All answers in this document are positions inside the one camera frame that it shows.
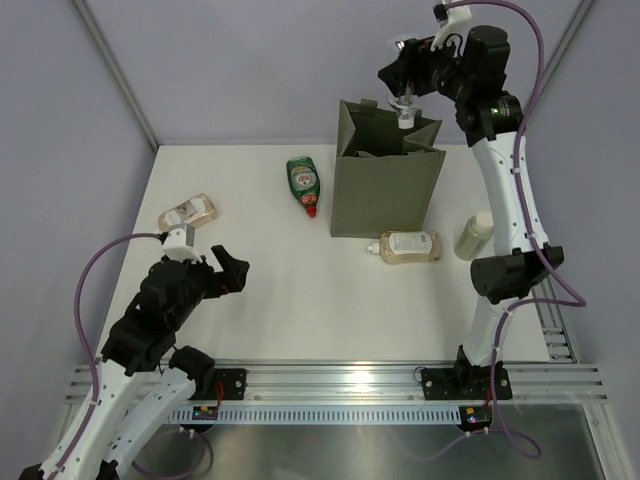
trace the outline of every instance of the gray floor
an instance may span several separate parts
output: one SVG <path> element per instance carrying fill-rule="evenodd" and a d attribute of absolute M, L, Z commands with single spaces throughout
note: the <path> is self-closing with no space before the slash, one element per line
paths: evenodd
<path fill-rule="evenodd" d="M 460 435 L 452 426 L 220 426 L 206 433 L 215 452 L 213 468 L 192 478 L 604 479 L 578 407 L 504 410 L 510 427 L 542 445 L 542 460 L 527 460 L 503 436 L 490 435 L 465 440 L 436 461 L 420 461 Z M 195 449 L 186 436 L 164 435 L 138 461 L 158 474 L 177 474 L 188 468 Z M 126 480 L 142 478 L 134 472 Z"/>

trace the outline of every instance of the white wall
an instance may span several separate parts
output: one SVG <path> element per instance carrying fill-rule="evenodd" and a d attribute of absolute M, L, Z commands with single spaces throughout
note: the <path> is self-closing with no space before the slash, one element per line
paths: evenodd
<path fill-rule="evenodd" d="M 583 361 L 604 374 L 640 471 L 640 3 L 597 3 L 528 134 L 529 169 L 562 274 L 587 298 L 565 309 Z"/>
<path fill-rule="evenodd" d="M 1 2 L 0 65 L 0 476 L 14 479 L 43 459 L 81 361 L 78 276 L 131 231 L 153 155 L 67 2 Z M 123 255 L 88 282 L 94 344 Z"/>
<path fill-rule="evenodd" d="M 434 35 L 433 1 L 89 0 L 162 143 L 335 141 L 338 101 L 386 105 L 377 72 L 403 33 Z M 549 49 L 579 0 L 516 0 L 539 21 Z M 517 14 L 472 7 L 475 23 L 509 32 L 507 88 L 526 100 L 533 34 Z M 425 116 L 444 119 L 440 142 L 463 141 L 453 104 L 437 95 Z"/>

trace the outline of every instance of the green bottle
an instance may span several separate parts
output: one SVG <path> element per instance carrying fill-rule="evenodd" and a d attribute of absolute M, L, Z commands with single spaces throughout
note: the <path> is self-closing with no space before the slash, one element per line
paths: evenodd
<path fill-rule="evenodd" d="M 320 197 L 320 178 L 313 160 L 309 157 L 296 157 L 287 162 L 289 188 L 296 200 L 310 217 L 315 217 Z"/>

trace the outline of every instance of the clear plastic bottle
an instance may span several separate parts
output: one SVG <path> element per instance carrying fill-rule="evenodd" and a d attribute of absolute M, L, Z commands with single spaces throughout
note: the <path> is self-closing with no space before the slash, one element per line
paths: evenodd
<path fill-rule="evenodd" d="M 391 264 L 436 262 L 442 256 L 442 241 L 435 232 L 387 232 L 367 252 Z"/>
<path fill-rule="evenodd" d="M 473 260 L 493 236 L 491 212 L 480 212 L 467 221 L 453 251 L 460 260 Z"/>
<path fill-rule="evenodd" d="M 213 202 L 204 193 L 201 193 L 160 215 L 158 227 L 161 232 L 167 232 L 170 227 L 179 223 L 186 223 L 198 228 L 216 218 L 217 215 L 218 212 L 213 206 Z"/>

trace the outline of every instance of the table surface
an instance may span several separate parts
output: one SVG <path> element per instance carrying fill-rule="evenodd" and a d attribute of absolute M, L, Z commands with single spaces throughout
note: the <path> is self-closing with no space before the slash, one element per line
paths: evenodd
<path fill-rule="evenodd" d="M 196 249 L 215 268 L 209 250 L 215 244 L 251 264 L 245 290 L 203 301 L 178 332 L 178 346 L 258 361 L 455 359 L 477 295 L 470 264 L 455 256 L 453 242 L 470 216 L 488 208 L 488 199 L 469 149 L 440 148 L 447 156 L 425 229 L 441 235 L 444 256 L 435 264 L 388 265 L 366 253 L 371 240 L 329 234 L 334 145 L 161 147 L 135 232 L 157 231 L 161 212 L 206 193 L 219 216 L 196 230 Z M 314 219 L 287 184 L 285 163 L 300 155 L 313 158 L 322 182 Z M 161 255 L 152 240 L 130 244 L 101 345 Z M 515 313 L 504 358 L 549 360 L 534 306 Z"/>

